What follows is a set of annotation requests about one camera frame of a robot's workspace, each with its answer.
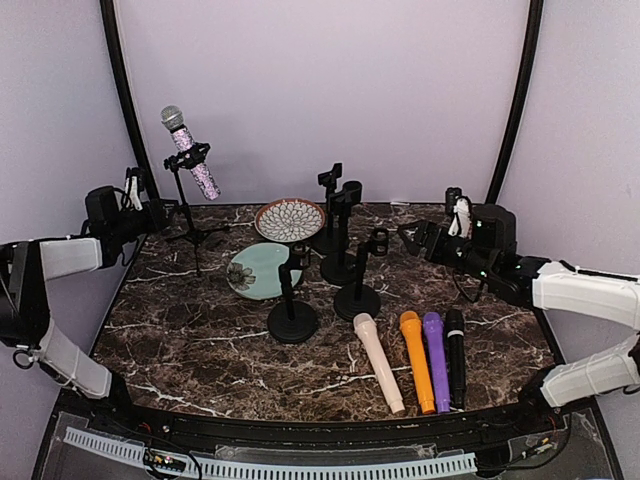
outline patterned plate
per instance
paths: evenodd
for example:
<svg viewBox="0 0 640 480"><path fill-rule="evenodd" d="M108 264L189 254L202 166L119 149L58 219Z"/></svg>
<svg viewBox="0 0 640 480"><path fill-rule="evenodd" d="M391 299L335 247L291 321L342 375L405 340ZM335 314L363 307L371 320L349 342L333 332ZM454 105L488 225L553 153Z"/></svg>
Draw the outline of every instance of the patterned plate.
<svg viewBox="0 0 640 480"><path fill-rule="evenodd" d="M273 242L299 242L312 237L324 225L324 211L301 198L283 198L262 207L256 215L256 230Z"/></svg>
<svg viewBox="0 0 640 480"><path fill-rule="evenodd" d="M289 247L279 243L258 243L238 253L227 267L227 282L238 294L251 300L266 300L282 295L278 267L289 258ZM291 272L295 286L302 276Z"/></svg>

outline glitter microphone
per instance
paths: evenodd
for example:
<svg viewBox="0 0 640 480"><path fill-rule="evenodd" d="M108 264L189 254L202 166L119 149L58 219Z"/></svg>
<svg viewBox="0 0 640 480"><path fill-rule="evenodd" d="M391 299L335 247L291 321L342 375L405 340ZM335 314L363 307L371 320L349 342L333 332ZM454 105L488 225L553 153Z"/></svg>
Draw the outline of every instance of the glitter microphone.
<svg viewBox="0 0 640 480"><path fill-rule="evenodd" d="M178 151L186 152L193 147L193 137L189 129L184 126L184 117L178 107L169 105L162 109L160 116L162 117L162 124L171 133L171 138ZM196 165L190 172L207 200L215 200L220 196L220 188L204 163Z"/></svg>

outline cream microphone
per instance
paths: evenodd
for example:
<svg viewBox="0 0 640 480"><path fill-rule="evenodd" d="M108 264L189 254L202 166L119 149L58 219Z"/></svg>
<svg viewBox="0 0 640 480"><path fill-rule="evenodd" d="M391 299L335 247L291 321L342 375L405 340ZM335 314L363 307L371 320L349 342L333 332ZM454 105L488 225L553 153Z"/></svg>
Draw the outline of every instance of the cream microphone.
<svg viewBox="0 0 640 480"><path fill-rule="evenodd" d="M374 322L368 313L360 313L353 319L353 327L356 335L358 335L358 338L367 350L369 361L371 362L373 371L376 373L376 378L378 379L380 388L382 388L382 393L387 401L387 405L391 408L391 412L398 413L404 411L402 395L398 389L396 379L391 372L391 367L389 367L387 356L384 354L382 345L380 345L376 322Z"/></svg>

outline microphone grille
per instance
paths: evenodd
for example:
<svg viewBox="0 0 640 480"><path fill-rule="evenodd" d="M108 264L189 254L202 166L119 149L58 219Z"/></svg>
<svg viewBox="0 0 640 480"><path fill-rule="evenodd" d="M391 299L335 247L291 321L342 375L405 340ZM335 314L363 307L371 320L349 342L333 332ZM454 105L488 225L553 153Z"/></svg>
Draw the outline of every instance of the microphone grille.
<svg viewBox="0 0 640 480"><path fill-rule="evenodd" d="M162 109L162 112L160 113L160 117L162 118L162 124L169 131L175 130L180 125L184 124L184 117L182 116L182 111L175 105L169 105L168 107L164 107Z"/></svg>

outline black frame pole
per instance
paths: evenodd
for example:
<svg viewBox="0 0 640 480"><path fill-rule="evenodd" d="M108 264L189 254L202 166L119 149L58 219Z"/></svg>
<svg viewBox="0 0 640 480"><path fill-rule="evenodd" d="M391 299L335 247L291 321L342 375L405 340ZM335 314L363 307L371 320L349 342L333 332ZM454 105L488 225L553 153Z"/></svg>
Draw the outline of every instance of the black frame pole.
<svg viewBox="0 0 640 480"><path fill-rule="evenodd" d="M527 91L529 90L529 82L531 80L531 72L533 70L533 61L536 56L536 47L538 45L538 34L540 33L540 24L542 23L542 6L544 0L531 0L529 3L529 18L527 20L527 31L524 37L524 45L522 47L522 57L520 59L520 69L518 71L518 79L516 80L516 89L513 94L511 103L511 111L509 112L509 120L502 139L502 146L498 154L491 185L487 192L485 203L496 203L504 178L507 174L513 147L516 143L524 104L527 99Z"/></svg>
<svg viewBox="0 0 640 480"><path fill-rule="evenodd" d="M153 177L153 171L151 170L151 164L147 156L147 150L144 148L144 142L142 141L140 125L138 124L138 117L136 116L133 97L131 96L131 89L129 88L113 0L100 0L100 9L102 10L102 23L107 39L107 49L109 50L113 79L116 83L118 97L120 98L120 108L122 108L122 115L127 125L127 132L129 133L129 141L133 148L133 154L136 157L138 166L146 172L145 187L149 198L160 198L158 186Z"/></svg>

